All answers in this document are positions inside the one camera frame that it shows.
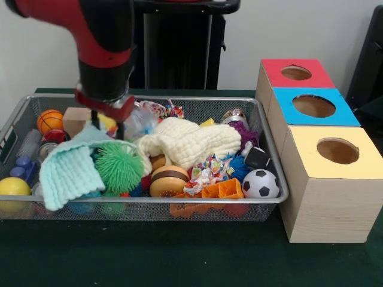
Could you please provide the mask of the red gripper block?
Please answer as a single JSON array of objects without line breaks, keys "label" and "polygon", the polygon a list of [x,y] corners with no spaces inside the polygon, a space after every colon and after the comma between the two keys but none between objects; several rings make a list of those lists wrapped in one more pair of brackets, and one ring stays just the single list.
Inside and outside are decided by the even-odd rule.
[{"label": "red gripper block", "polygon": [[121,141],[124,140],[124,121],[130,116],[130,113],[135,107],[135,98],[133,95],[125,93],[117,100],[95,100],[85,95],[82,91],[82,86],[76,86],[74,94],[78,103],[91,110],[90,119],[92,126],[99,130],[98,113],[104,114],[117,122],[115,138]]}]

